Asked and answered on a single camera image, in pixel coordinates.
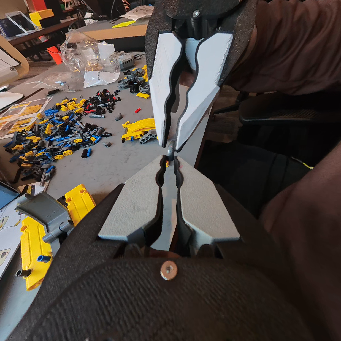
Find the sticker sheet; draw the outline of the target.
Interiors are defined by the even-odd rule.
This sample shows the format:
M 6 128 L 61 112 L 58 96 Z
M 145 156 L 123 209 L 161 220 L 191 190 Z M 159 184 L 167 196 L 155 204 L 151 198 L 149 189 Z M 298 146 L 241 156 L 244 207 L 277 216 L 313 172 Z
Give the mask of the sticker sheet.
M 28 130 L 26 127 L 44 117 L 44 110 L 51 98 L 42 98 L 12 105 L 0 115 L 0 139 L 12 138 L 15 132 Z

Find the grey motor block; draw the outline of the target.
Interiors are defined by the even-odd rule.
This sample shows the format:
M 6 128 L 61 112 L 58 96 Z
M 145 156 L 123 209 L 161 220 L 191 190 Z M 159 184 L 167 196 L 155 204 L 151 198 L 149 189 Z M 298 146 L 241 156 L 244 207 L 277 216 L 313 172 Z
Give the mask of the grey motor block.
M 127 70 L 134 68 L 135 62 L 134 57 L 130 53 L 118 52 L 118 57 L 120 60 L 120 69 Z

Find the grey desk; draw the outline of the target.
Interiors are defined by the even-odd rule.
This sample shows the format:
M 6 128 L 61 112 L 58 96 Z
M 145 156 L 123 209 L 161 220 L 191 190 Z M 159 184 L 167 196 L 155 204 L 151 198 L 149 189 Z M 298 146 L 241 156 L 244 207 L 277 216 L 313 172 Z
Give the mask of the grey desk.
M 27 102 L 30 100 L 37 100 L 45 98 L 48 90 L 33 88 L 35 84 L 29 84 L 41 76 L 49 76 L 54 72 L 63 72 L 65 65 L 55 65 L 42 70 L 36 77 L 30 79 L 20 79 L 21 83 L 9 91 L 22 93 L 25 97 L 20 102 Z M 80 96 L 88 98 L 93 96 L 97 89 L 107 88 L 111 92 L 117 89 L 116 83 L 109 84 L 107 87 L 91 87 L 78 92 L 57 92 L 52 96 L 51 101 L 47 105 L 50 108 L 55 103 L 59 103 L 64 97 L 78 98 Z M 188 87 L 184 85 L 179 86 L 179 105 L 176 113 L 172 113 L 172 126 L 169 132 L 169 138 L 174 139 L 174 130 L 176 129 L 176 122 L 179 115 L 182 113 L 186 104 L 186 92 Z M 82 159 L 82 151 L 79 150 L 72 156 L 68 156 L 63 160 L 55 163 L 56 172 L 53 179 L 50 181 L 47 192 L 54 198 L 59 198 L 66 192 L 76 187 L 79 184 L 84 184 L 96 204 L 99 204 L 113 189 L 120 183 L 124 183 L 131 176 L 149 164 L 157 156 L 166 154 L 167 149 L 159 146 L 157 140 L 140 145 L 139 142 L 121 142 L 121 136 L 124 132 L 122 124 L 126 121 L 134 122 L 143 118 L 152 117 L 151 99 L 143 99 L 131 94 L 128 89 L 120 92 L 121 101 L 115 105 L 113 113 L 106 114 L 106 118 L 92 119 L 84 118 L 85 122 L 95 123 L 98 126 L 103 126 L 107 132 L 113 135 L 109 138 L 103 139 L 112 143 L 110 147 L 105 147 L 100 141 L 92 147 L 92 155 L 90 158 Z M 122 113 L 123 118 L 120 121 L 115 120 L 115 116 Z M 203 135 L 206 129 L 208 116 L 206 115 L 195 133 L 191 136 L 189 142 L 185 144 L 181 152 L 178 154 L 186 162 L 194 166 L 199 148 L 202 143 Z M 14 179 L 17 164 L 10 163 L 11 154 L 5 151 L 3 145 L 8 143 L 9 139 L 1 140 L 1 172 L 10 182 L 13 187 L 31 183 L 31 180 L 21 181 L 12 184 Z M 168 250 L 171 245 L 171 239 L 176 227 L 176 196 L 177 189 L 175 185 L 175 175 L 173 163 L 166 169 L 165 183 L 162 187 L 164 200 L 163 213 L 163 230 L 160 238 L 153 244 L 153 248 L 158 250 Z

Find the white stand base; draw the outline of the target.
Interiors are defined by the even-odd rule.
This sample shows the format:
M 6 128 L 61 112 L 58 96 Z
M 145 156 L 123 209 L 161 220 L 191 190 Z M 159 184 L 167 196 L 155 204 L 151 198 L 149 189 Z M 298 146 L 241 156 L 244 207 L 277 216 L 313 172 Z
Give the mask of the white stand base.
M 0 92 L 0 111 L 24 98 L 24 94 L 10 91 Z

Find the clear plastic bag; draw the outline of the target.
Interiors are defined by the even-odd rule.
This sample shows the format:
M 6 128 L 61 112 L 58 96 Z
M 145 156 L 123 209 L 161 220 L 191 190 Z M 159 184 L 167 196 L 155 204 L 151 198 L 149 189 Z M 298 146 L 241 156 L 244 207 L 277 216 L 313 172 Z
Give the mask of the clear plastic bag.
M 33 87 L 42 87 L 52 90 L 75 92 L 83 90 L 85 59 L 83 51 L 102 43 L 81 32 L 72 30 L 60 47 L 63 64 L 68 71 L 55 72 L 49 76 L 41 76 L 38 80 L 30 82 Z

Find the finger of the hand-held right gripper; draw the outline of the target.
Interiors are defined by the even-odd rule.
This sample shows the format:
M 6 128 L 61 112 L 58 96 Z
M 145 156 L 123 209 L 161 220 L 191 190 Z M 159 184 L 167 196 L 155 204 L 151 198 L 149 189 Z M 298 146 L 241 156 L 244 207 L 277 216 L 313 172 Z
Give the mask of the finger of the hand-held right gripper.
M 217 32 L 202 40 L 195 52 L 196 79 L 186 93 L 186 107 L 178 120 L 175 150 L 191 137 L 219 92 L 219 79 L 233 40 L 233 33 Z
M 185 43 L 176 33 L 160 33 L 149 85 L 159 145 L 166 147 L 176 85 L 185 62 Z

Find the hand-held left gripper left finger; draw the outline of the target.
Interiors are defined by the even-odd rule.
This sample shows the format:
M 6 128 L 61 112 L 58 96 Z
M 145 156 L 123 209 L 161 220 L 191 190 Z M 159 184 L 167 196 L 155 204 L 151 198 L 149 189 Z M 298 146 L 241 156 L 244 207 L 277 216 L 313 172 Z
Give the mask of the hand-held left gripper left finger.
M 98 236 L 151 245 L 162 232 L 165 155 L 160 155 L 124 184 Z

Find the pile of small brick parts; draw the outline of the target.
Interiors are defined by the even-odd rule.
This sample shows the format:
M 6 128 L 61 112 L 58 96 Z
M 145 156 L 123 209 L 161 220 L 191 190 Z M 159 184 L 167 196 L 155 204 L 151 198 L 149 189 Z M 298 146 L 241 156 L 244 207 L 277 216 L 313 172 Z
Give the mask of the pile of small brick parts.
M 44 117 L 36 123 L 14 133 L 5 151 L 12 156 L 10 163 L 17 164 L 12 184 L 21 181 L 48 181 L 55 173 L 59 160 L 71 156 L 78 150 L 88 149 L 103 138 L 112 136 L 102 126 L 83 122 L 83 118 L 105 118 L 112 113 L 115 104 L 121 101 L 120 90 L 111 93 L 99 90 L 94 96 L 69 101 L 67 98 L 44 111 Z

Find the person in brown shirt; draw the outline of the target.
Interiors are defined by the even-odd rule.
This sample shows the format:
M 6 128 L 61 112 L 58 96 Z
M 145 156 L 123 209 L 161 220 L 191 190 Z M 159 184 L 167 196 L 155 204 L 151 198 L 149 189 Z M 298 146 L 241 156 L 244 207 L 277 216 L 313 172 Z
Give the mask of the person in brown shirt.
M 261 214 L 330 340 L 341 335 L 341 144 Z

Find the instruction booklet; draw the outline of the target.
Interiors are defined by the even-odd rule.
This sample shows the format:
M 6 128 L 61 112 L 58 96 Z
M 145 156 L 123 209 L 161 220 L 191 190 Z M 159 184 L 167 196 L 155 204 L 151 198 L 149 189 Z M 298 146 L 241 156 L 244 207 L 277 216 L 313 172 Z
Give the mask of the instruction booklet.
M 18 200 L 13 200 L 0 211 L 0 277 L 4 275 L 20 244 L 20 229 L 26 216 L 16 210 Z

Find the person's right forearm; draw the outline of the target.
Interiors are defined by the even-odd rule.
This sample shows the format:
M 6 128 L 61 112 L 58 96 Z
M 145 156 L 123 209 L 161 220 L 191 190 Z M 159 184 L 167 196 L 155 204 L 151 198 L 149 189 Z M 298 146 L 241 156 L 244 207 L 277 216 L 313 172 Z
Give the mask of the person's right forearm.
M 339 92 L 341 2 L 259 1 L 244 57 L 226 84 L 245 92 Z

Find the black office chair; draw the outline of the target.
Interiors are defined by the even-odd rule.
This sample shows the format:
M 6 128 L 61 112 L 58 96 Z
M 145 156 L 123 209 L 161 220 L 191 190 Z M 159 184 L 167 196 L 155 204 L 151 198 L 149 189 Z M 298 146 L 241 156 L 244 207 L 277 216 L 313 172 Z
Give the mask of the black office chair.
M 290 96 L 279 92 L 245 100 L 237 141 L 300 160 L 321 161 L 341 139 L 340 92 Z

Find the pile of wheels and tires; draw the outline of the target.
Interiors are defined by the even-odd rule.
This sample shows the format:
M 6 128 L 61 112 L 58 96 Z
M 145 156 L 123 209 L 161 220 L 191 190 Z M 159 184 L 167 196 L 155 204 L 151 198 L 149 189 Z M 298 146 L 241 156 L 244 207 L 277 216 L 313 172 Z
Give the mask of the pile of wheels and tires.
M 148 82 L 147 66 L 142 68 L 134 68 L 127 70 L 124 73 L 124 78 L 118 81 L 118 89 L 129 89 L 133 94 L 150 95 L 150 85 Z

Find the blue cardboard kit box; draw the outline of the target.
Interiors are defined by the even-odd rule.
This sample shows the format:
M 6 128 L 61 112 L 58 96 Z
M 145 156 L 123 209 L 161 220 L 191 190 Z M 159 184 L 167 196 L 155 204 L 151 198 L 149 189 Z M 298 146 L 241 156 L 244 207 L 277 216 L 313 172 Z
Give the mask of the blue cardboard kit box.
M 2 181 L 0 182 L 0 209 L 20 196 L 21 193 L 18 190 Z

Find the wooden side table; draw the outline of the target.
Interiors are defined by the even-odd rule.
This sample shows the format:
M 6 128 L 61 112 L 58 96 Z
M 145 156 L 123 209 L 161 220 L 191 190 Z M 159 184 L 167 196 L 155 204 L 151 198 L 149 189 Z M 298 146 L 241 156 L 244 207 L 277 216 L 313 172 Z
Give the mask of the wooden side table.
M 74 31 L 81 32 L 93 39 L 113 44 L 116 51 L 129 53 L 144 52 L 145 34 L 149 19 L 139 19 L 129 26 L 113 28 L 114 25 L 124 21 L 125 19 L 123 18 L 117 20 L 115 23 L 109 20 L 103 20 Z

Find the yellow curved brick assembly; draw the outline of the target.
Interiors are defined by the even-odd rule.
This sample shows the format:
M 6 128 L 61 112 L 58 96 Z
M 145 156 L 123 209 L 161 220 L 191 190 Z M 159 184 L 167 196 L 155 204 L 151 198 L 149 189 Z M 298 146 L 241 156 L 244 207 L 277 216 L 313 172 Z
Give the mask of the yellow curved brick assembly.
M 127 121 L 122 124 L 122 127 L 125 129 L 121 138 L 122 143 L 136 139 L 139 140 L 140 144 L 144 144 L 150 139 L 158 139 L 154 118 L 147 118 L 134 123 Z

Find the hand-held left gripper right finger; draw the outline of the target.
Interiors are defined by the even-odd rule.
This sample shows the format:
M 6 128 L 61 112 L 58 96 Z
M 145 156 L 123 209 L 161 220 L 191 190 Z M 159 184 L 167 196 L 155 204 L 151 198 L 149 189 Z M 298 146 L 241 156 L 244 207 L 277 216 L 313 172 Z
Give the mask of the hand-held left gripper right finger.
M 214 183 L 182 158 L 174 157 L 179 237 L 190 250 L 240 239 Z

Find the yellow and black brick assembly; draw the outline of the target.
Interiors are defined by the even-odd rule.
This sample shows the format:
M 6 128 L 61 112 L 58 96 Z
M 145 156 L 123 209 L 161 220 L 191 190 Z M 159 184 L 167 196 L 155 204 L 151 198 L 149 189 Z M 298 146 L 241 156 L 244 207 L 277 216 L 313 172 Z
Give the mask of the yellow and black brick assembly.
M 20 231 L 22 267 L 16 272 L 26 290 L 38 288 L 62 242 L 76 225 L 96 206 L 83 184 L 67 192 L 60 200 L 42 191 L 24 194 L 15 210 L 24 215 Z

